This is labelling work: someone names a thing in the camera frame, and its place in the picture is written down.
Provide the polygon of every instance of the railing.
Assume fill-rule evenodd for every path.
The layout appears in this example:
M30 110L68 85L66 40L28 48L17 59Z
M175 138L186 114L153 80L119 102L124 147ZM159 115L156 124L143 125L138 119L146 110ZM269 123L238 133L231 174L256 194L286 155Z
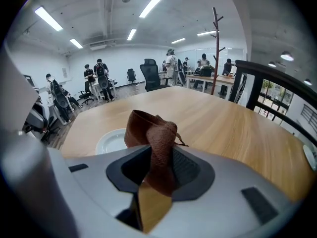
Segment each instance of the railing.
M317 114L310 107L304 104L301 115L317 133Z
M317 147L317 140L315 140L315 138L312 135L310 135L305 129L303 129L303 127L301 127L297 122L291 120L289 117L258 101L259 95L261 94L261 88L264 79L276 83L281 87L284 87L285 89L288 89L289 91L293 92L294 94L302 98L304 101L308 102L314 108L317 108L316 92L314 92L311 88L309 88L307 85L305 85L298 79L291 77L290 75L287 75L279 70L270 68L268 66L264 66L253 62L237 60L236 67L237 73L234 85L232 87L232 92L229 99L230 101L235 102L236 97L240 94L239 90L242 75L244 73L254 75L254 83L247 103L247 108L254 110L254 108L257 106L270 112L274 116L280 118L296 130L298 130L301 134L303 134L304 137L306 137L313 145ZM306 110L304 111L304 113L306 115L305 119L309 118L310 125L312 125L314 129L317 129L317 116L310 116L310 111L306 112Z

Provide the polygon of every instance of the person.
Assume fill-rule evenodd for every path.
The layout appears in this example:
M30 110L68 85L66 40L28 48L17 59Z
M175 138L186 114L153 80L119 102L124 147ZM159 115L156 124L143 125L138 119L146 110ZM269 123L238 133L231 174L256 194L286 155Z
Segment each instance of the person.
M174 54L173 49L169 49L167 51L167 59L166 59L166 70L167 74L166 76L171 78L168 81L169 86L173 86L177 84L177 78L178 78L178 64L177 64L177 57Z
M187 71L189 70L190 66L188 66L187 61L189 60L189 58L185 58L185 61L183 62L183 68L184 68L184 76L186 78L187 75Z
M63 117L63 119L65 120L66 124L64 125L67 125L71 122L71 120L69 119L68 117L68 113L66 112L66 110L64 108L62 108L57 100L56 100L56 97L51 93L51 84L52 84L52 81L53 81L53 78L51 76L51 74L46 74L46 81L47 81L47 85L46 85L46 91L49 95L52 96L52 99L53 99L53 103L55 104L55 106L57 107L61 117Z
M231 72L232 64L231 59L227 59L227 62L223 65L223 72L222 76L228 76ZM225 91L227 90L227 87L225 85L221 86L220 92L218 92L219 95L225 95Z
M107 65L105 65L103 63L103 61L101 59L98 59L97 64L94 66L95 77L97 77L97 67L98 66L101 66L104 69L104 74L105 74L106 78L108 79L109 69L108 69ZM102 89L102 91L104 93L104 97L105 97L106 102L109 102L107 93L109 94L109 98L111 99L111 101L114 101L114 97L112 96L111 90L110 90L110 84L108 84L108 87L106 89Z
M166 61L164 60L163 63L162 63L162 70L163 71L166 71Z
M93 85L95 84L96 80L94 78L94 71L92 69L89 68L89 64L85 65L85 71L84 71L84 77L85 79L88 79L89 84L90 84L90 91L93 93L92 89L93 89Z
M228 76L231 72L231 69L232 69L231 59L227 59L227 62L223 66L222 75Z
M202 59L199 59L197 61L197 63L198 63L198 67L207 66L209 64L209 61L207 60L207 56L206 56L205 53L203 53ZM202 83L202 81L196 80L196 82L194 84L194 89L197 89L197 86L198 86L199 83Z
M82 105L80 105L80 104L78 103L78 101L76 101L76 99L75 99L74 97L70 97L70 93L69 93L67 90L65 90L62 85L59 85L59 86L60 86L61 92L63 93L63 95L64 95L65 97L68 98L68 100L69 100L70 103L74 103L74 104L75 104L77 107L79 107L79 108L82 108L82 107L83 107Z

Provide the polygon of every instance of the ceiling vent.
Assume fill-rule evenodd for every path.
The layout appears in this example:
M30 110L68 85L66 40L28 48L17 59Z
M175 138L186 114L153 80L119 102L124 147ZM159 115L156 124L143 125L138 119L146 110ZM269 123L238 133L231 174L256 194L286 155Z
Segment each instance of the ceiling vent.
M92 44L89 44L89 48L94 51L94 50L101 50L104 49L105 47L113 47L115 46L115 41L102 41L102 42L95 42Z

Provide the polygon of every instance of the wooden coat rack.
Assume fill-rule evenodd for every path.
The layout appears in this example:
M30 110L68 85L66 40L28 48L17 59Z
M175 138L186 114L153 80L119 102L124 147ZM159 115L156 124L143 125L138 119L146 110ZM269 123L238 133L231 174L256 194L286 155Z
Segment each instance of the wooden coat rack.
M223 47L221 50L219 50L219 27L218 27L218 22L223 19L223 16L218 19L217 18L217 13L216 13L216 8L213 7L212 10L213 10L213 18L214 18L213 25L216 28L216 35L211 34L211 36L216 38L216 56L213 56L213 58L216 60L216 65L214 67L214 76L213 76L211 95L213 95L214 87L216 86L216 80L217 80L217 77L218 77L217 73L218 73L218 63L219 63L219 52L225 49L225 47Z

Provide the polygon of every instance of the table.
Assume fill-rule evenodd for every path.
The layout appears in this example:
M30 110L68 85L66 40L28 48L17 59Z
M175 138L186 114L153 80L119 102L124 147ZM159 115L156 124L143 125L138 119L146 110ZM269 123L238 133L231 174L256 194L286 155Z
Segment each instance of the table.
M109 79L109 81L112 84L114 98L117 98L117 92L116 92L115 84L114 84L115 79ZM100 85L98 83L98 79L96 78L96 82L93 84L93 90L94 90L94 94L96 95L98 103L99 103L100 99L101 99L101 95L100 95L100 91L98 90L98 88L100 88Z
M167 74L167 71L159 71L158 76L160 78L160 83L163 83L163 76Z
M203 92L205 91L205 85L206 85L206 82L211 82L213 83L213 77L199 77L199 76L187 76L188 79L194 79L194 80L200 80L200 81L203 81L204 82L204 85L203 85ZM228 101L229 100L229 97L230 97L230 93L231 93L231 88L234 84L234 79L231 78L231 77L226 77L226 76L218 76L217 79L216 79L216 85L225 85L228 87L228 90L227 90L227 95L226 95L226 100Z
M305 198L314 183L316 176L298 138L252 110L179 86L138 94L80 113L62 147L63 156L94 155L99 139L112 130L126 128L134 109L175 122L178 133L190 147L245 163L294 202ZM144 230L148 232L169 210L171 199L145 183L138 196Z

